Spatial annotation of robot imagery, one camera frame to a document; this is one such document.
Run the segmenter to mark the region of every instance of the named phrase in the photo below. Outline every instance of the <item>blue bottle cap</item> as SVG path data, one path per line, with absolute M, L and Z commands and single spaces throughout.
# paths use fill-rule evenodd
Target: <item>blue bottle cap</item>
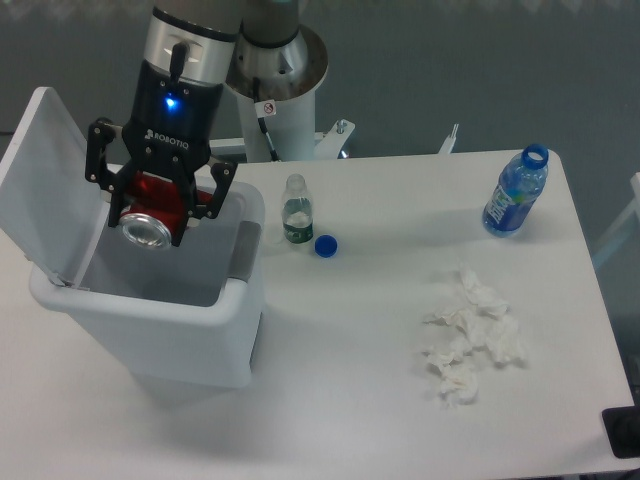
M 549 161 L 549 150 L 544 145 L 533 143 L 522 152 L 522 164 L 531 170 L 543 168 Z
M 316 239 L 315 249 L 322 258 L 333 257 L 338 250 L 338 242 L 331 235 L 320 235 Z

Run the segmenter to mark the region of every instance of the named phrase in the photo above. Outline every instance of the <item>green bottle label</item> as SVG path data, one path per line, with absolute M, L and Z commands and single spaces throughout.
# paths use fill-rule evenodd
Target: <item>green bottle label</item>
M 313 238 L 313 223 L 307 227 L 297 228 L 291 225 L 284 225 L 284 236 L 291 243 L 304 243 Z

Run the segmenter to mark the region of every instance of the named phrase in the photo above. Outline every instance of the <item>robotiq logo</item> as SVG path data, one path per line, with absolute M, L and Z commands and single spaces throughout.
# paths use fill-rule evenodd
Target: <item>robotiq logo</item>
M 175 145 L 176 147 L 184 148 L 185 150 L 189 150 L 189 144 L 187 142 L 183 142 L 182 140 L 178 140 L 177 138 L 167 137 L 162 133 L 154 132 L 151 129 L 147 130 L 147 134 L 144 136 L 145 140 L 160 140 L 161 142 L 168 143 L 170 145 Z

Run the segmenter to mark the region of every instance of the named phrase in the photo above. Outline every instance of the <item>water bottle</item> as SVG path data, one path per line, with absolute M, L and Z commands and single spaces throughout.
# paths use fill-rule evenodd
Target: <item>water bottle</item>
M 549 151 L 533 144 L 504 168 L 482 215 L 485 228 L 497 237 L 513 235 L 542 193 L 547 180 Z
M 291 243 L 304 243 L 313 238 L 313 215 L 311 194 L 304 177 L 293 174 L 287 178 L 287 187 L 282 195 L 282 225 L 284 237 Z

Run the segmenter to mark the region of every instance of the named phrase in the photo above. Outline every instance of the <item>blue led light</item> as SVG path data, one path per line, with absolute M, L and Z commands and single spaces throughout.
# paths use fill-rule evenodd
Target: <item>blue led light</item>
M 180 105 L 180 104 L 178 103 L 178 101 L 177 101 L 177 100 L 174 100 L 174 99 L 173 99 L 173 98 L 171 98 L 171 97 L 167 97 L 167 98 L 165 98 L 165 99 L 164 99 L 164 103 L 166 103 L 166 104 L 167 104 L 167 109 L 168 109 L 170 112 L 173 112 L 174 110 L 176 110 L 176 109 L 178 108 L 178 106 Z

